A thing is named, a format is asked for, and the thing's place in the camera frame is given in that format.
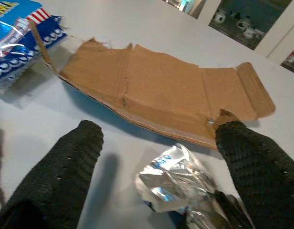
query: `brown cardboard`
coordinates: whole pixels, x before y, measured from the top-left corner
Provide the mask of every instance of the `brown cardboard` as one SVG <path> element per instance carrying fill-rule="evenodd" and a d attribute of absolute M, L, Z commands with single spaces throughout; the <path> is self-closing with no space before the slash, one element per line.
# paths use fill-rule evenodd
<path fill-rule="evenodd" d="M 139 45 L 107 49 L 90 40 L 61 77 L 131 123 L 212 149 L 216 144 L 208 121 L 221 109 L 243 121 L 275 110 L 250 63 L 203 69 Z"/>

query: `flattened cardboard box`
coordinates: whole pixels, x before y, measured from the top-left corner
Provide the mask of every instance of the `flattened cardboard box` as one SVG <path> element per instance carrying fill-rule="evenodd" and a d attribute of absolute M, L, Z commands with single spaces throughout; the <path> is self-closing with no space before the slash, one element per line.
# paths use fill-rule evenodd
<path fill-rule="evenodd" d="M 90 40 L 61 77 L 131 123 L 212 149 L 215 132 L 208 121 L 221 109 L 243 121 L 275 110 L 250 63 L 205 69 L 139 45 L 107 49 Z"/>

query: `torn cardboard edge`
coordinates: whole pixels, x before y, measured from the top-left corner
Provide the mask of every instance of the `torn cardboard edge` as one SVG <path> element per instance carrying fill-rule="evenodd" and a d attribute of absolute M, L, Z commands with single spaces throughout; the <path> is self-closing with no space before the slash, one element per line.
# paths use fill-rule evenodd
<path fill-rule="evenodd" d="M 215 150 L 208 120 L 221 109 L 243 121 L 275 110 L 250 63 L 203 69 L 139 45 L 117 50 L 87 41 L 57 75 L 133 124 Z"/>

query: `silver foil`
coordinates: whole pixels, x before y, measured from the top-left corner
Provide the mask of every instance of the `silver foil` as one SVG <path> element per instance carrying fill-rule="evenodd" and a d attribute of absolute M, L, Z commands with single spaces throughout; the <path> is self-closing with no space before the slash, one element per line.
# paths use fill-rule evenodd
<path fill-rule="evenodd" d="M 231 228 L 212 198 L 216 190 L 212 175 L 181 144 L 155 158 L 136 176 L 135 184 L 156 212 L 187 211 L 191 229 Z"/>

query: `crumpled foil wrapper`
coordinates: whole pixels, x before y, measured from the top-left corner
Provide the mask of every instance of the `crumpled foil wrapper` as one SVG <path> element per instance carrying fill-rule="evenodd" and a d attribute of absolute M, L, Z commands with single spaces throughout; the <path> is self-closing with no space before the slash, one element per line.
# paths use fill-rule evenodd
<path fill-rule="evenodd" d="M 212 175 L 181 144 L 155 158 L 137 174 L 135 184 L 156 212 L 186 212 L 191 229 L 231 229 L 212 195 L 216 191 Z"/>

